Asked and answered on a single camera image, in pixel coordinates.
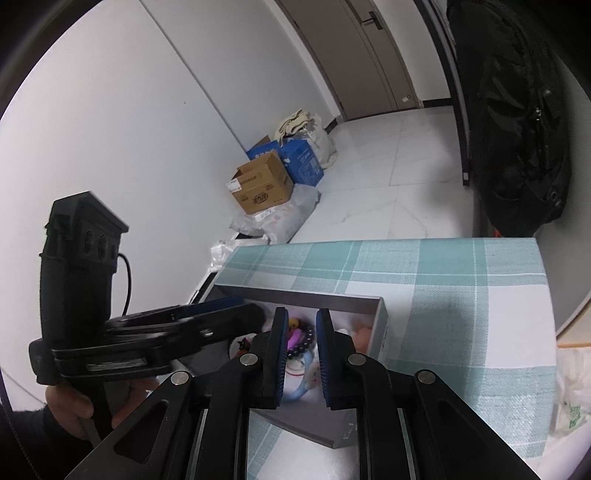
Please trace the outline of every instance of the human hand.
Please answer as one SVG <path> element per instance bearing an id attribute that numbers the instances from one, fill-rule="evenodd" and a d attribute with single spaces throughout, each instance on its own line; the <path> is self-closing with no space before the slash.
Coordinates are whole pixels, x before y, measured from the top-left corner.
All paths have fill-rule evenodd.
<path id="1" fill-rule="evenodd" d="M 147 392 L 155 390 L 159 383 L 155 378 L 140 378 L 128 381 L 129 394 L 125 405 L 113 415 L 111 426 L 115 429 L 146 398 Z M 45 390 L 47 406 L 55 420 L 70 435 L 86 440 L 87 435 L 80 419 L 89 419 L 94 413 L 90 399 L 67 383 L 51 385 Z"/>

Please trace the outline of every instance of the green plaid tablecloth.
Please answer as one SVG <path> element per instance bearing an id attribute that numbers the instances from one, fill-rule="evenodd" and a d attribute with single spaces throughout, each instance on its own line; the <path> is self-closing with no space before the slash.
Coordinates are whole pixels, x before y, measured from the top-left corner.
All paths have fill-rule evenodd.
<path id="1" fill-rule="evenodd" d="M 389 322 L 378 359 L 408 374 L 436 372 L 537 467 L 550 427 L 556 340 L 534 239 L 243 247 L 216 284 L 383 297 Z M 355 468 L 354 448 L 331 450 L 252 414 L 248 478 L 349 479 Z"/>

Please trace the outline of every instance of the blue cardboard box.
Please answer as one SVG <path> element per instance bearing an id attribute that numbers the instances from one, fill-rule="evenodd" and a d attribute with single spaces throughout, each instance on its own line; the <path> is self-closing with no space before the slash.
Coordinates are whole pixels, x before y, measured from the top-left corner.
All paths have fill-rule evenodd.
<path id="1" fill-rule="evenodd" d="M 303 183 L 304 185 L 316 187 L 324 176 L 314 151 L 305 140 L 291 140 L 283 147 L 280 147 L 279 142 L 275 140 L 253 147 L 246 154 L 248 158 L 254 160 L 272 150 L 279 153 L 279 158 L 294 183 Z"/>

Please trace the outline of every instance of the black bag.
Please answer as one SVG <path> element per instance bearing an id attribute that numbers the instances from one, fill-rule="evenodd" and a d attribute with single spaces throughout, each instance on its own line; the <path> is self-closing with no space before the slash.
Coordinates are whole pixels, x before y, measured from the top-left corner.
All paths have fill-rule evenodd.
<path id="1" fill-rule="evenodd" d="M 501 235 L 531 236 L 562 214 L 569 190 L 569 130 L 557 61 L 498 0 L 450 0 L 447 17 L 484 210 Z"/>

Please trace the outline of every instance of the white label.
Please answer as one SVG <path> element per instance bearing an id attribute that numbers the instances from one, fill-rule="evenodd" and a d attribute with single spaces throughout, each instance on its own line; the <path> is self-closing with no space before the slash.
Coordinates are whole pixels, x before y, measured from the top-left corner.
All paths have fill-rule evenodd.
<path id="1" fill-rule="evenodd" d="M 270 214 L 272 214 L 273 212 L 275 212 L 275 210 L 277 210 L 277 207 L 269 207 L 267 210 L 263 210 L 262 212 L 258 212 L 254 218 L 256 222 L 260 222 L 263 219 L 267 218 Z"/>
<path id="2" fill-rule="evenodd" d="M 231 193 L 239 192 L 240 190 L 242 190 L 242 187 L 240 186 L 240 182 L 238 181 L 238 179 L 230 180 L 228 183 L 226 183 L 226 187 L 228 187 L 228 190 L 230 190 Z"/>

